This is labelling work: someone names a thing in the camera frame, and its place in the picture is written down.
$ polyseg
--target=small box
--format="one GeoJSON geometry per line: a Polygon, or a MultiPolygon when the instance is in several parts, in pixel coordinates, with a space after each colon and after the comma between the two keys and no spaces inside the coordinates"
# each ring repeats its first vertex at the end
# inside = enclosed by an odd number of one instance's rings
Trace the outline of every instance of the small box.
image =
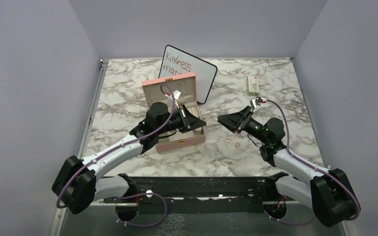
{"type": "MultiPolygon", "coordinates": [[[[195,73],[191,72],[153,80],[146,80],[142,82],[143,91],[147,100],[148,107],[151,107],[151,105],[155,102],[163,102],[165,104],[168,104],[169,111],[171,111],[170,103],[167,102],[167,97],[164,96],[160,91],[160,84],[162,83],[167,83],[173,90],[178,90],[179,92],[181,92],[179,98],[177,99],[178,104],[184,104],[186,108],[192,113],[192,115],[202,119],[196,100],[195,73]]],[[[169,132],[160,135],[159,141],[156,144],[157,152],[164,152],[201,144],[206,140],[204,127],[186,133],[176,131],[175,135],[162,138],[162,136],[167,136],[170,134],[172,133],[169,132]]]]}
{"type": "Polygon", "coordinates": [[[247,77],[247,94],[249,96],[258,95],[258,77],[257,76],[248,76],[247,77]]]}

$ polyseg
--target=beige box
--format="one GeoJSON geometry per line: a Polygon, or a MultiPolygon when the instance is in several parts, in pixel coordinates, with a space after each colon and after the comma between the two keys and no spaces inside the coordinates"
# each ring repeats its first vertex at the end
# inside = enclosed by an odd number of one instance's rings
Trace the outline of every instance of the beige box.
{"type": "MultiPolygon", "coordinates": [[[[151,105],[155,102],[163,102],[165,104],[168,104],[170,112],[170,103],[167,102],[167,97],[164,96],[160,91],[160,84],[162,83],[167,83],[173,90],[178,90],[181,93],[180,97],[177,99],[178,104],[184,104],[186,108],[192,113],[192,115],[202,119],[196,100],[195,73],[191,72],[153,80],[146,80],[142,82],[143,91],[147,100],[148,107],[151,107],[151,105]]],[[[175,135],[168,138],[162,138],[162,136],[169,134],[171,134],[171,132],[160,135],[159,141],[156,144],[157,152],[164,152],[201,144],[206,140],[204,127],[186,133],[176,131],[175,135]]]]}

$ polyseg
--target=gray wall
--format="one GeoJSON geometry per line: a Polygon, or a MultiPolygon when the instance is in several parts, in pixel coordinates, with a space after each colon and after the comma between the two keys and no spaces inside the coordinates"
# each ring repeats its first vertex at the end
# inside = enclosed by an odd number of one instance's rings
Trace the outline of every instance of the gray wall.
{"type": "Polygon", "coordinates": [[[325,0],[70,0],[98,55],[294,57],[325,0]]]}
{"type": "Polygon", "coordinates": [[[346,171],[378,235],[378,1],[328,0],[294,60],[324,162],[346,171]]]}
{"type": "Polygon", "coordinates": [[[48,235],[98,56],[66,0],[0,0],[0,236],[48,235]]]}

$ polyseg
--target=white marble surface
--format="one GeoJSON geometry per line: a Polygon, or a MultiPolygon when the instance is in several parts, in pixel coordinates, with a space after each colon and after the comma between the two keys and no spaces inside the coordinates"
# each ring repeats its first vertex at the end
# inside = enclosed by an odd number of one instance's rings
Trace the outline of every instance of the white marble surface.
{"type": "MultiPolygon", "coordinates": [[[[155,148],[108,173],[132,176],[268,176],[280,171],[264,162],[247,134],[232,134],[217,122],[218,115],[237,112],[249,104],[247,76],[259,76],[261,96],[284,109],[291,135],[291,149],[322,165],[302,93],[289,59],[208,59],[218,73],[208,101],[200,106],[207,122],[206,143],[159,154],[155,148]]],[[[121,140],[141,121],[147,110],[143,80],[157,78],[161,59],[110,60],[94,118],[86,155],[121,140]]],[[[260,123],[282,118],[272,104],[255,115],[260,123]]]]}

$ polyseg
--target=screw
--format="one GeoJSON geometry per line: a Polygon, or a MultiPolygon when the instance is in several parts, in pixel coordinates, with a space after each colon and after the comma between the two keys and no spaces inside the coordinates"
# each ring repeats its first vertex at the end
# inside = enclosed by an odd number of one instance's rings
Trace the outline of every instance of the screw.
{"type": "Polygon", "coordinates": [[[249,193],[248,195],[249,195],[250,197],[254,196],[254,194],[253,194],[253,190],[252,190],[252,189],[247,190],[247,192],[249,193]]]}
{"type": "MultiPolygon", "coordinates": [[[[153,193],[153,192],[149,189],[149,190],[147,190],[146,193],[153,193]]],[[[152,194],[147,194],[146,196],[147,196],[148,198],[151,198],[153,195],[152,195],[152,194]]]]}

